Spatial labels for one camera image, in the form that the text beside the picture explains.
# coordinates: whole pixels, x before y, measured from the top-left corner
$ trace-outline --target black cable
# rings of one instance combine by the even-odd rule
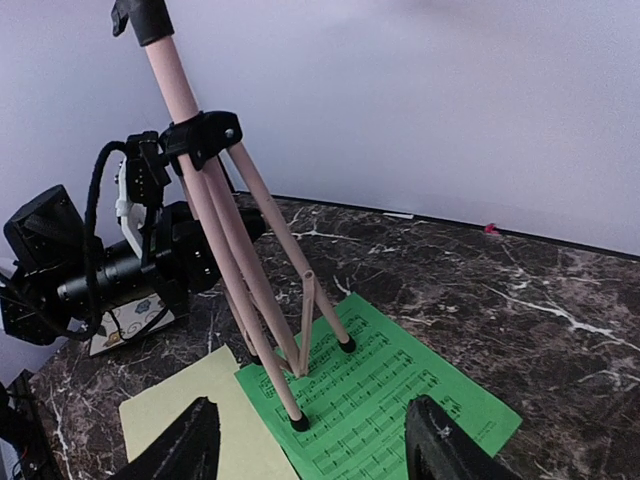
[[[96,160],[91,182],[89,183],[89,194],[87,195],[87,208],[84,213],[84,238],[82,250],[84,252],[84,273],[87,279],[87,294],[89,297],[89,325],[84,332],[83,341],[93,337],[100,329],[102,323],[102,310],[98,301],[99,285],[96,273],[96,252],[98,251],[95,237],[96,223],[98,220],[98,200],[100,199],[100,183],[104,174],[104,168],[109,159],[109,155],[115,151],[126,154],[126,144],[124,142],[107,143]]]
[[[20,456],[18,461],[13,464],[13,468],[11,469],[11,480],[17,480],[18,474],[16,473],[16,467],[20,466],[22,460],[24,460],[26,458],[28,451],[29,450],[27,448],[25,448],[24,452],[22,453],[22,455]]]
[[[126,144],[124,142],[107,143],[98,154],[98,159],[96,160],[93,174],[91,175],[91,183],[89,184],[89,195],[87,198],[87,209],[85,211],[84,238],[82,245],[84,252],[85,276],[88,286],[87,293],[89,297],[89,322],[85,331],[74,332],[58,325],[54,320],[49,318],[48,314],[44,312],[32,299],[24,295],[9,277],[0,272],[0,282],[2,282],[18,300],[33,310],[33,312],[47,327],[61,337],[84,342],[89,340],[98,332],[100,324],[102,323],[102,311],[100,310],[100,304],[97,299],[99,296],[99,285],[96,273],[97,258],[95,258],[98,250],[102,253],[102,249],[98,248],[98,240],[95,237],[98,216],[98,199],[100,198],[100,182],[102,181],[104,168],[109,156],[115,151],[126,153],[125,148]]]
[[[167,313],[169,313],[169,307],[164,307],[162,310],[158,312],[158,314],[155,317],[153,317],[153,319],[149,323],[147,323],[144,327],[142,327],[141,330],[138,330],[136,333],[133,334],[133,336],[129,338],[125,338],[124,331],[120,326],[120,322],[114,315],[113,311],[109,310],[109,315],[111,316],[113,323],[116,325],[116,328],[118,329],[118,333],[120,334],[120,339],[123,342],[133,342],[135,340],[139,340],[141,337],[145,336],[153,327],[155,327],[158,323],[160,323],[162,319],[167,316]]]
[[[7,302],[15,303],[16,305],[20,305],[21,307],[29,308],[29,305],[25,305],[24,303],[20,303],[15,298],[7,297],[5,295],[0,294],[0,300],[6,300]]]

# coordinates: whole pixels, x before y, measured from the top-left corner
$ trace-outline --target music stand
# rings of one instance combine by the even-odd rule
[[[175,155],[174,167],[180,175],[191,212],[200,220],[222,274],[223,291],[238,328],[252,356],[264,365],[294,429],[307,430],[309,420],[296,403],[282,369],[296,377],[308,373],[314,303],[331,325],[343,351],[353,352],[355,342],[335,313],[242,144],[237,117],[229,112],[202,113],[198,109],[172,40],[174,29],[165,1],[116,0],[111,15],[114,35],[120,35],[131,21],[138,43],[147,53],[173,120],[170,134],[164,134],[165,151]],[[220,164],[218,153],[221,150],[229,154],[303,281],[300,347],[243,226]],[[271,349],[254,307],[264,317],[284,358]]]

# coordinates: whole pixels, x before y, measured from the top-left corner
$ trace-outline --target beige paper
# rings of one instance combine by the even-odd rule
[[[218,404],[222,445],[219,480],[298,480],[293,467],[246,397],[226,345],[120,405],[129,461],[140,455],[197,397]]]

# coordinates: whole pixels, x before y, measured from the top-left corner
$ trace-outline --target green paper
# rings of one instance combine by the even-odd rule
[[[515,433],[520,417],[357,294],[336,311],[355,339],[345,354],[323,318],[313,325],[310,374],[287,381],[311,421],[297,433],[264,368],[236,377],[304,480],[406,479],[407,405],[428,394],[489,455]]]

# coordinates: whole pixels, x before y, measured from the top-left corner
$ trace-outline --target marble table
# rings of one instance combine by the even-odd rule
[[[279,203],[333,301],[358,292],[524,418],[502,462],[526,479],[640,479],[637,262],[378,212]],[[273,235],[256,248],[299,330],[300,282]],[[65,477],[101,480],[125,465],[120,403],[223,343],[246,362],[214,289],[194,297],[190,318],[137,345],[93,359],[87,345],[63,347],[31,385]]]

